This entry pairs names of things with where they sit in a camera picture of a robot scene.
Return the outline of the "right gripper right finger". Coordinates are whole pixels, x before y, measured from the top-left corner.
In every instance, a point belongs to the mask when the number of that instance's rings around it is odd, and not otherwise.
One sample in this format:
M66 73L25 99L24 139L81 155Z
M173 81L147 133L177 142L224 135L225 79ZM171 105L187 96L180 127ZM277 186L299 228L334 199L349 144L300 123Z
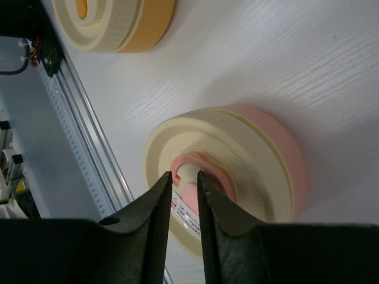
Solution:
M198 173L207 283L377 283L378 227L268 223Z

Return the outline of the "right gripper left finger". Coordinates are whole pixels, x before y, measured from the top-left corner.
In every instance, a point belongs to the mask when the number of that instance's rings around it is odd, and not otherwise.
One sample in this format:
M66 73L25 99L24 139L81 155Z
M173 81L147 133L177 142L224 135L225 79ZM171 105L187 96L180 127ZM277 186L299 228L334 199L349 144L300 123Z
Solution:
M162 283L172 175L100 222L1 221L2 283Z

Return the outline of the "cream lid pink handle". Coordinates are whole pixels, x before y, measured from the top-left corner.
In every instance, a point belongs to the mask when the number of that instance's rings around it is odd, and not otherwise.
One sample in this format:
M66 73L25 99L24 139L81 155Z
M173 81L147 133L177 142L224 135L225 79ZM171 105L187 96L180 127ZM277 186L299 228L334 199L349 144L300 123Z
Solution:
M293 186L279 151L251 122L222 107L197 109L159 124L147 140L144 171L148 186L172 173L169 231L196 258L202 255L199 171L215 178L221 192L254 217L293 219Z

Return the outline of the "pink lunch container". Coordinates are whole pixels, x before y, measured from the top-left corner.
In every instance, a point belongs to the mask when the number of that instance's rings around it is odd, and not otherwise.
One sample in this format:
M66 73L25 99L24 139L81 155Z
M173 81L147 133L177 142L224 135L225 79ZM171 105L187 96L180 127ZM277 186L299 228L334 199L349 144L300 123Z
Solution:
M306 198L308 181L303 155L295 139L274 117L252 106L227 105L222 109L251 122L279 151L289 171L293 186L293 216L297 216Z

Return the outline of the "cream lid orange handle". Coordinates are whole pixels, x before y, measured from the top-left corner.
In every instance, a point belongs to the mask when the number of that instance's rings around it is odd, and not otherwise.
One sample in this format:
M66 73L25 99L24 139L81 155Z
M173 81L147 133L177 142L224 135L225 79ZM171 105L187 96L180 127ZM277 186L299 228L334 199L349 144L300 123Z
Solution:
M113 53L131 35L143 1L86 1L79 15L77 1L53 1L65 37L82 51Z

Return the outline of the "orange lunch container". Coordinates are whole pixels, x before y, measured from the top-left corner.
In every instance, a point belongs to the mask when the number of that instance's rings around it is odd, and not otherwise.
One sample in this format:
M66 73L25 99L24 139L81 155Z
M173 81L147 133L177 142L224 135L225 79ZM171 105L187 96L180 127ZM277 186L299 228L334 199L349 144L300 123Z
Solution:
M141 1L130 34L116 53L141 53L154 47L164 36L174 13L175 1Z

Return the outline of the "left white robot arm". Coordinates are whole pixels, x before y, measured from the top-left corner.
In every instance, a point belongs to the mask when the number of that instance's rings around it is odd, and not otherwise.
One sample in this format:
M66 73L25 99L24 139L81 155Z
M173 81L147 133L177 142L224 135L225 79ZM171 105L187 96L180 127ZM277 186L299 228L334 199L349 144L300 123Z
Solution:
M34 38L41 22L40 1L1 0L1 36Z

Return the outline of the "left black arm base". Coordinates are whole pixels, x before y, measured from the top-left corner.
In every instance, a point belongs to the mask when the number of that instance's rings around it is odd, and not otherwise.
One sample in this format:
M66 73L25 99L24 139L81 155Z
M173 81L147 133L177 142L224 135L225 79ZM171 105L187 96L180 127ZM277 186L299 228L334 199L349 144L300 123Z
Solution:
M52 77L59 71L64 59L60 41L53 30L44 30L39 39L37 58L42 62L47 75Z

